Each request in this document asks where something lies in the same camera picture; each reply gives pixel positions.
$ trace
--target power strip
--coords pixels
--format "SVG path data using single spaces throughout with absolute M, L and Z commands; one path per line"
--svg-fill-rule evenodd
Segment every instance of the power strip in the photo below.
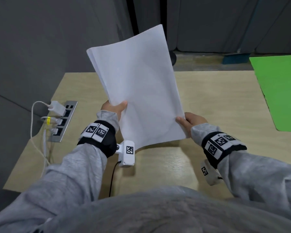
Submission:
M 65 114 L 60 117 L 60 119 L 62 119 L 63 121 L 61 122 L 60 125 L 57 125 L 55 128 L 58 129 L 58 132 L 56 134 L 52 134 L 48 141 L 51 142 L 61 142 L 63 139 L 63 136 L 66 132 L 66 129 L 70 123 L 70 120 L 73 116 L 74 110 L 77 106 L 78 102 L 77 101 L 66 101 L 65 103 L 65 107 L 66 107 L 66 112 Z

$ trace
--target white paper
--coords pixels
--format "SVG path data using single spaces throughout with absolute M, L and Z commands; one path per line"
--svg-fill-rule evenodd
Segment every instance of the white paper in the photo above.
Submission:
M 87 54 L 110 103 L 128 101 L 119 124 L 135 149 L 187 137 L 175 121 L 184 112 L 162 25 Z

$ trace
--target wooden table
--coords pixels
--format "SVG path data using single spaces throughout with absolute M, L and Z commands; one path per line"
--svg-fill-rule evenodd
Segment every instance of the wooden table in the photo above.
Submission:
M 291 132 L 276 130 L 253 71 L 175 72 L 183 109 L 204 116 L 209 123 L 246 143 L 248 151 L 291 164 Z M 61 143 L 48 143 L 55 163 L 72 151 L 82 130 L 95 121 L 107 100 L 96 73 L 66 73 L 52 100 L 78 101 L 77 108 Z M 42 147 L 43 128 L 34 137 Z M 200 170 L 205 159 L 202 149 L 191 139 L 143 147 L 136 152 L 136 164 L 117 168 L 113 195 L 129 194 L 160 185 L 182 185 L 208 196 L 231 197 L 225 184 L 209 186 Z M 100 198 L 109 193 L 117 155 L 108 159 Z M 41 155 L 28 142 L 4 188 L 24 191 L 39 179 Z

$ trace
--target yellow tag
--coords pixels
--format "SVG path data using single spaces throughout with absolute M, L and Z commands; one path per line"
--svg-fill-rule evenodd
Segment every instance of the yellow tag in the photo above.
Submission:
M 47 125 L 50 125 L 50 117 L 47 117 Z

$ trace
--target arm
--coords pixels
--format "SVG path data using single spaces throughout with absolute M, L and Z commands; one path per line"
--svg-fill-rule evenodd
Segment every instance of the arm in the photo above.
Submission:
M 105 120 L 119 129 L 114 112 L 100 111 L 98 120 Z M 107 157 L 90 144 L 78 145 L 52 164 L 45 176 L 6 209 L 0 212 L 0 232 L 29 232 L 60 212 L 98 199 Z
M 221 131 L 206 120 L 195 120 L 187 128 L 194 142 L 200 146 L 206 135 Z M 290 164 L 241 150 L 223 158 L 217 169 L 233 196 L 291 210 Z

